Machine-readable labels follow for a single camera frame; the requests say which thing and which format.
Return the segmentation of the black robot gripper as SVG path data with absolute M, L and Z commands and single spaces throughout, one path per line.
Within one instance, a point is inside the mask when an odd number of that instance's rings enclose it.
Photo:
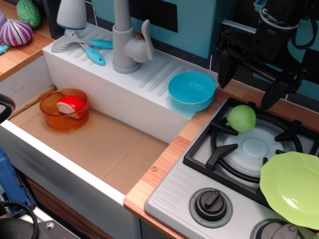
M 262 24 L 255 34 L 226 29 L 217 46 L 220 53 L 218 83 L 225 88 L 239 64 L 272 82 L 261 101 L 261 110 L 269 110 L 282 96 L 295 93 L 308 70 L 288 51 L 289 31 Z

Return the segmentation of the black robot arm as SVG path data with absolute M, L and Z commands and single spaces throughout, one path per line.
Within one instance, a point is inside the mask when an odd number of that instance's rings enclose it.
M 319 2 L 268 0 L 259 11 L 255 34 L 229 29 L 221 34 L 218 83 L 224 88 L 239 64 L 271 81 L 260 108 L 270 109 L 280 98 L 296 93 L 302 80 L 319 82 Z

